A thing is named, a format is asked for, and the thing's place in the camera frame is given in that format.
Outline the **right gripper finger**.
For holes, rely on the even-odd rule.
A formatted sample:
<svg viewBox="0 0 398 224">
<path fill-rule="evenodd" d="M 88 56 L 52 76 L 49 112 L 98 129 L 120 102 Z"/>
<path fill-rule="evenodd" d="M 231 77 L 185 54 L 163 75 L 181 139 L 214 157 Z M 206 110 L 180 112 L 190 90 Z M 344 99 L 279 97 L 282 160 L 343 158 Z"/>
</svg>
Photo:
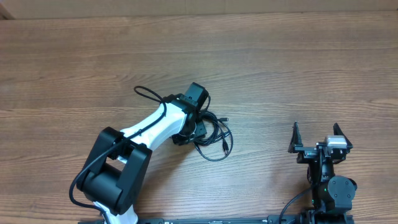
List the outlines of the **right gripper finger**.
<svg viewBox="0 0 398 224">
<path fill-rule="evenodd" d="M 343 133 L 343 131 L 341 130 L 341 128 L 340 128 L 340 126 L 339 126 L 338 123 L 335 123 L 335 124 L 333 125 L 333 135 L 342 135 L 342 136 L 344 136 L 345 139 L 346 139 L 346 141 L 347 141 L 347 143 L 348 143 L 347 149 L 344 149 L 344 150 L 345 150 L 346 152 L 350 152 L 350 151 L 352 150 L 353 144 L 350 142 L 350 140 L 349 140 L 349 139 L 346 137 L 346 135 Z"/>
<path fill-rule="evenodd" d="M 299 132 L 298 122 L 295 121 L 293 125 L 293 133 L 292 138 L 290 140 L 288 152 L 289 153 L 297 153 L 297 148 L 303 147 L 302 138 Z"/>
</svg>

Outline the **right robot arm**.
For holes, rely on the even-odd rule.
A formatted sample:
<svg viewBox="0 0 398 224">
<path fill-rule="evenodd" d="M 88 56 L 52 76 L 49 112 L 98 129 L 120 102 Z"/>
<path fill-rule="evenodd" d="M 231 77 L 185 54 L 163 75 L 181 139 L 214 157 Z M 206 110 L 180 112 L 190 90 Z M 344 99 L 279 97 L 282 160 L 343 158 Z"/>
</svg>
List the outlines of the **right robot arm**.
<svg viewBox="0 0 398 224">
<path fill-rule="evenodd" d="M 297 155 L 297 163 L 308 165 L 310 187 L 288 202 L 279 215 L 279 223 L 282 223 L 288 207 L 307 193 L 312 194 L 312 207 L 297 215 L 295 223 L 354 222 L 353 217 L 346 213 L 352 209 L 358 185 L 353 179 L 336 175 L 334 171 L 334 166 L 343 162 L 352 148 L 338 123 L 333 125 L 332 135 L 327 135 L 314 147 L 305 147 L 298 123 L 294 123 L 288 152 Z"/>
</svg>

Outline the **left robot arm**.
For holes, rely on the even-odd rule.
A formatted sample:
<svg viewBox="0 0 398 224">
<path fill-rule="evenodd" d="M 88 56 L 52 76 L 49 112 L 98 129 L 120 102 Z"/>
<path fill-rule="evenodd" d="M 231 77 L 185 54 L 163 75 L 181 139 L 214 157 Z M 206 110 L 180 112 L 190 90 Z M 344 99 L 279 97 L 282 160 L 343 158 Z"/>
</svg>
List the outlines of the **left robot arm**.
<svg viewBox="0 0 398 224">
<path fill-rule="evenodd" d="M 82 191 L 92 203 L 89 208 L 102 215 L 100 223 L 137 223 L 135 204 L 150 158 L 165 140 L 186 145 L 203 138 L 205 127 L 200 110 L 210 99 L 208 91 L 192 83 L 184 94 L 160 97 L 159 108 L 140 123 L 117 131 L 107 127 L 100 132 L 90 154 L 73 180 L 73 190 Z"/>
</svg>

